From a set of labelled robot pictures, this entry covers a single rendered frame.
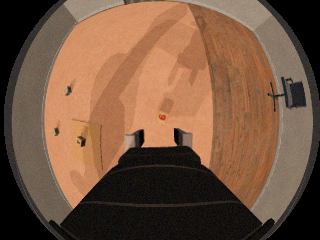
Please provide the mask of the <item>tan square mat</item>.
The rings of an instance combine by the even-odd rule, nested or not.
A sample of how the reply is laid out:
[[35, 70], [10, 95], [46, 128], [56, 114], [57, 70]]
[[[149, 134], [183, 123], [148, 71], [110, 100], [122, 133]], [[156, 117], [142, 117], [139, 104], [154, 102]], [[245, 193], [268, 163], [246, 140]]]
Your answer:
[[[103, 170], [101, 154], [102, 125], [71, 120], [71, 146], [73, 158]], [[85, 146], [76, 145], [76, 137], [86, 138]]]

